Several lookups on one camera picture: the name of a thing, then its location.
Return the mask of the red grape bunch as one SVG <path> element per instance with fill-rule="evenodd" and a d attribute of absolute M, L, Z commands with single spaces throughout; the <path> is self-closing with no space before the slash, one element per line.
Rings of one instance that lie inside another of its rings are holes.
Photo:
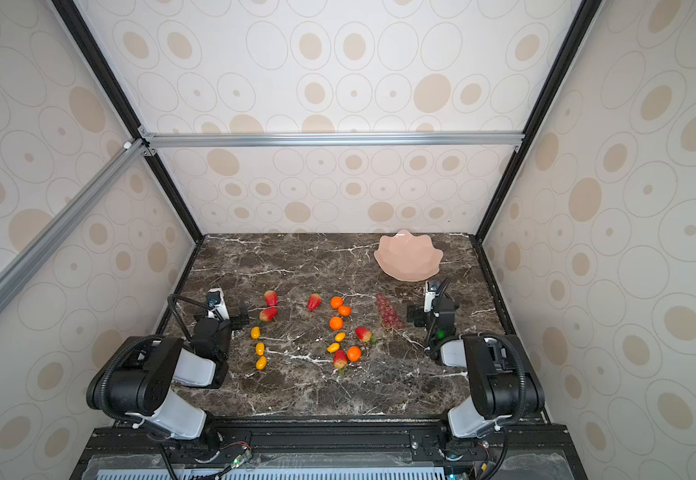
<path fill-rule="evenodd" d="M 381 316 L 382 326 L 387 330 L 400 330 L 404 327 L 404 321 L 391 301 L 384 295 L 375 297 L 375 304 Z"/>

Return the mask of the pink wavy fruit bowl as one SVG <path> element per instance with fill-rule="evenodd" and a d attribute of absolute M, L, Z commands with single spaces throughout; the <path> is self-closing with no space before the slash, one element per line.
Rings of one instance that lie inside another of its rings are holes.
<path fill-rule="evenodd" d="M 444 252 L 434 247 L 430 236 L 400 230 L 393 236 L 383 236 L 374 256 L 389 276 L 403 282 L 419 282 L 439 273 Z"/>

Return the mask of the orange bottom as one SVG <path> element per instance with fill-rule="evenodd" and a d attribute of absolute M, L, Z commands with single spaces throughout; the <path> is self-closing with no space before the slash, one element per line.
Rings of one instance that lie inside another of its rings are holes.
<path fill-rule="evenodd" d="M 352 346 L 347 351 L 347 358 L 351 362 L 357 362 L 362 357 L 362 349 L 358 346 Z"/>

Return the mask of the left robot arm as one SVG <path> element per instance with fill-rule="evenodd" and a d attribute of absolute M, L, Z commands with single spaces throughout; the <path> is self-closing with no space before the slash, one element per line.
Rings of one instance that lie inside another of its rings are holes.
<path fill-rule="evenodd" d="M 227 376 L 232 331 L 248 320 L 245 304 L 232 316 L 220 288 L 209 290 L 206 300 L 180 295 L 168 297 L 168 306 L 180 320 L 177 303 L 199 307 L 193 331 L 184 338 L 162 335 L 131 336 L 90 381 L 89 408 L 109 418 L 147 425 L 169 439 L 193 441 L 207 430 L 210 414 L 180 397 L 172 385 L 217 389 Z"/>

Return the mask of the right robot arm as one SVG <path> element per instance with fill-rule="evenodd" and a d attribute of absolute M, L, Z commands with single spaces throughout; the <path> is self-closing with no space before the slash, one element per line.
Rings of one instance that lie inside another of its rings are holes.
<path fill-rule="evenodd" d="M 449 295 L 429 292 L 419 321 L 427 330 L 428 356 L 467 374 L 469 396 L 447 413 L 451 434 L 484 438 L 541 412 L 545 393 L 519 337 L 459 334 L 457 309 Z"/>

